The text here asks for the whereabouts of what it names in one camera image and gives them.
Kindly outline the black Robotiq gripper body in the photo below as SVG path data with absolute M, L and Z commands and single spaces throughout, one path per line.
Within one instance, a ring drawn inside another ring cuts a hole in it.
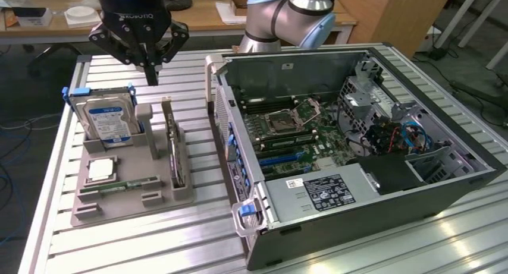
M 99 0 L 100 22 L 116 33 L 122 24 L 130 24 L 142 46 L 163 40 L 170 30 L 171 13 L 164 0 Z

